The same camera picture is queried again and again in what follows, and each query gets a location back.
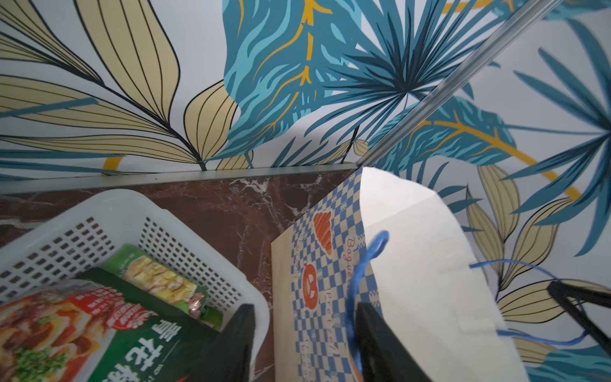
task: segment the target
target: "green food package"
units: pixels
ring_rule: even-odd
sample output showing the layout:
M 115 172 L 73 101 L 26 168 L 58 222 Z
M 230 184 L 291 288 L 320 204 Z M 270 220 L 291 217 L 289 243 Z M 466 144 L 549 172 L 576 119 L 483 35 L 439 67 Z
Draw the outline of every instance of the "green food package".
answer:
M 223 313 L 211 306 L 203 307 L 202 315 L 199 319 L 214 330 L 221 330 L 223 325 Z
M 130 244 L 123 245 L 102 266 L 102 269 L 161 298 L 187 314 L 189 314 L 189 300 L 196 293 L 201 293 L 198 295 L 201 306 L 208 299 L 208 290 L 205 287 L 193 284 L 177 275 Z
M 176 382 L 217 335 L 92 268 L 0 306 L 0 376 L 11 382 Z

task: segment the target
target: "brown marble countertop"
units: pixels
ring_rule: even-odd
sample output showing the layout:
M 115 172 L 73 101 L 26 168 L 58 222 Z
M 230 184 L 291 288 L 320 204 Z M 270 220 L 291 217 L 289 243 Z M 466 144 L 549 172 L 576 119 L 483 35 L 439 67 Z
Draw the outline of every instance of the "brown marble countertop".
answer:
M 349 172 L 128 187 L 169 210 L 244 273 L 273 309 L 271 242 Z M 0 246 L 104 189 L 0 196 Z M 255 368 L 274 381 L 273 322 Z

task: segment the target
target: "blue checkered pattern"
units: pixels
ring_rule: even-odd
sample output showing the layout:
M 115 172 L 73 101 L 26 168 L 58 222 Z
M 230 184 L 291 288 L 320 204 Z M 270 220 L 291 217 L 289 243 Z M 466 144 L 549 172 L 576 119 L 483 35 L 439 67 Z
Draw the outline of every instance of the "blue checkered pattern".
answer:
M 356 380 L 348 360 L 345 298 L 351 269 L 366 251 L 359 205 L 361 172 L 356 171 L 293 226 L 291 291 L 298 338 L 295 350 L 301 355 L 296 366 L 302 381 Z M 313 225 L 317 213 L 327 212 L 331 212 L 331 255 L 318 241 Z M 303 299 L 302 275 L 307 264 L 316 269 L 318 303 L 314 309 L 308 309 Z M 370 266 L 359 291 L 357 302 L 369 301 L 382 314 Z

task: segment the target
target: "checkered paper bag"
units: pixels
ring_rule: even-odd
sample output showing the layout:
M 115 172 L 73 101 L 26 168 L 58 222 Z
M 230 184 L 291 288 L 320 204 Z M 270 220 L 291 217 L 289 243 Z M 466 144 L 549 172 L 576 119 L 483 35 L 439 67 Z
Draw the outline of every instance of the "checkered paper bag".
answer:
M 382 230 L 356 304 L 371 303 L 434 381 L 526 381 L 460 225 L 437 194 L 359 169 L 273 244 L 276 381 L 361 379 L 346 338 L 354 267 Z

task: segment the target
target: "wall mural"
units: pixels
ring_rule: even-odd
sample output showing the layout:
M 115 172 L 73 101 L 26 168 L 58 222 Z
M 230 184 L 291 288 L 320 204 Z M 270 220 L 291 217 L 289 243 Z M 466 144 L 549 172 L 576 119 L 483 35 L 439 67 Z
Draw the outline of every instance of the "wall mural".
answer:
M 61 1 L 0 0 L 0 180 L 356 161 L 524 3 Z
M 601 271 L 611 244 L 611 4 L 587 4 L 566 2 L 531 27 L 376 166 L 435 189 L 481 261 L 520 260 L 611 292 Z M 485 275 L 532 381 L 611 378 L 609 355 L 548 294 L 549 275 L 504 263 Z M 608 309 L 583 305 L 611 332 Z

